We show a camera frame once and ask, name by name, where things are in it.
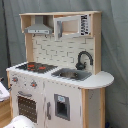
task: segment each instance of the gray wall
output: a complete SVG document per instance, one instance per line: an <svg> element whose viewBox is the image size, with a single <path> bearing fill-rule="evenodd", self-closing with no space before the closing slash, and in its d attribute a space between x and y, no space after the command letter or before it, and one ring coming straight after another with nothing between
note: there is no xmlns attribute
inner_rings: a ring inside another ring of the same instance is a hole
<svg viewBox="0 0 128 128"><path fill-rule="evenodd" d="M12 65L25 61L20 13L100 10L102 70L115 77L106 88L106 121L128 127L128 1L127 0L4 0Z"/></svg>
<svg viewBox="0 0 128 128"><path fill-rule="evenodd" d="M7 74L6 68L8 67L7 59L7 47L6 47L6 29L4 20L4 10L2 7L2 1L0 1L0 78L4 77L2 82L7 87Z"/></svg>

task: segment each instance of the stovetop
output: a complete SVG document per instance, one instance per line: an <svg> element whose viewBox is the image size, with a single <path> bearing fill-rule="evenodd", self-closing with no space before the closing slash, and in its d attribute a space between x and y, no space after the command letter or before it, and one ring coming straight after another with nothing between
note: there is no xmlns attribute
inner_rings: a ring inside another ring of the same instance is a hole
<svg viewBox="0 0 128 128"><path fill-rule="evenodd" d="M27 70L31 72L38 72L38 73L46 73L57 66L54 65L47 65L47 64L41 64L41 63L35 63L35 62L29 62L27 64L21 65L19 67L16 67L18 69Z"/></svg>

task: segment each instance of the tile backsplash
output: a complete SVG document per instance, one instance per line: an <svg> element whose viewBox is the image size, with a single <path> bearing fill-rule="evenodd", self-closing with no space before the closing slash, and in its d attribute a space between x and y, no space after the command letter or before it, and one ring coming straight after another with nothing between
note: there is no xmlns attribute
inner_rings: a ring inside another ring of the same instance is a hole
<svg viewBox="0 0 128 128"><path fill-rule="evenodd" d="M94 56L94 38L72 38L63 41L55 41L53 36L33 36L34 61L57 66L75 68L78 63L78 54L81 51L89 52ZM88 56L82 55L81 62L86 62L86 70L93 71Z"/></svg>

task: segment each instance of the floor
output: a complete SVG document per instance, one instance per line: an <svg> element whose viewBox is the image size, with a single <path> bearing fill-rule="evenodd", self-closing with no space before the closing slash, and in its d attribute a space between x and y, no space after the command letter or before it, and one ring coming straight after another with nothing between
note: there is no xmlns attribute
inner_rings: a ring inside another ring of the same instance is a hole
<svg viewBox="0 0 128 128"><path fill-rule="evenodd" d="M0 102L0 128L3 128L11 121L10 101Z"/></svg>

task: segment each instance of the control knob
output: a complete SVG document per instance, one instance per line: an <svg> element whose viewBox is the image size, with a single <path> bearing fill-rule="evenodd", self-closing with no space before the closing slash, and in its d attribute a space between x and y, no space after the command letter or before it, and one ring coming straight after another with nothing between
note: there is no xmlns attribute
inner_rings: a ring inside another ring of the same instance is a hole
<svg viewBox="0 0 128 128"><path fill-rule="evenodd" d="M13 77L12 78L12 81L17 82L18 81L18 78L17 77Z"/></svg>
<svg viewBox="0 0 128 128"><path fill-rule="evenodd" d="M33 81L33 82L31 83L31 86L32 86L32 87L36 87L36 86L37 86L37 83L36 83L35 81Z"/></svg>

